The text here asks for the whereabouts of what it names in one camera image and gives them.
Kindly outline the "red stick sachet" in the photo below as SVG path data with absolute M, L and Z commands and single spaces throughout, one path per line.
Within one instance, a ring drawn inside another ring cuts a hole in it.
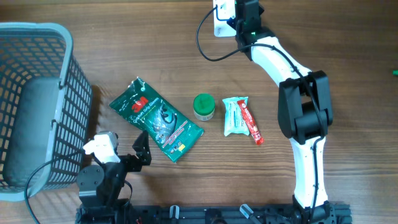
M 261 145 L 264 142 L 264 139 L 259 132 L 259 129 L 257 127 L 257 124 L 256 124 L 251 112 L 248 110 L 247 104 L 245 104 L 244 100 L 237 101 L 237 104 L 238 104 L 239 108 L 241 109 L 243 120 L 245 121 L 245 123 L 248 127 L 248 130 L 249 130 L 251 136 L 253 137 L 255 143 L 257 145 Z

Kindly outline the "green lid jar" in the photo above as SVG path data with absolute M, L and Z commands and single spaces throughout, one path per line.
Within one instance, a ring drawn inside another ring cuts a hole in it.
M 215 99 L 208 93 L 200 93 L 193 101 L 193 111 L 200 121 L 210 120 L 215 113 Z

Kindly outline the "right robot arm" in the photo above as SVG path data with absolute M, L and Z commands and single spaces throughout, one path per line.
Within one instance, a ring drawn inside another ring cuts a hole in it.
M 333 122 L 328 77 L 298 63 L 275 34 L 261 24 L 258 1 L 232 3 L 239 50 L 262 67 L 279 88 L 277 119 L 294 152 L 295 201 L 312 218 L 327 200 L 323 183 L 323 148 Z

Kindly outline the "teal snack packet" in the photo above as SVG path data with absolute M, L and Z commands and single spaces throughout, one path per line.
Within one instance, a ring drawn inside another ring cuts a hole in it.
M 243 120 L 241 109 L 238 105 L 239 100 L 248 102 L 248 97 L 235 96 L 231 98 L 223 99 L 225 105 L 225 117 L 224 117 L 224 135 L 230 134 L 245 134 L 249 135 L 249 129 L 246 122 Z

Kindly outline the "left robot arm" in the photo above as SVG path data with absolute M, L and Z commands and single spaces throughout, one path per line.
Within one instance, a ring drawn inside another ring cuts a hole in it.
M 120 156 L 117 153 L 118 135 L 102 131 L 83 146 L 85 154 L 93 156 L 95 165 L 83 168 L 77 176 L 80 207 L 76 210 L 76 223 L 142 223 L 130 198 L 120 199 L 129 172 L 139 172 L 151 163 L 149 133 L 143 131 L 132 148 L 135 154 Z

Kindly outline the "green 3M gloves packet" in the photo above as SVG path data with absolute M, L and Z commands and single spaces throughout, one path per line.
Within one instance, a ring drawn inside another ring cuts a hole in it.
M 172 162 L 177 162 L 204 133 L 139 77 L 109 106 L 135 127 L 147 131 Z

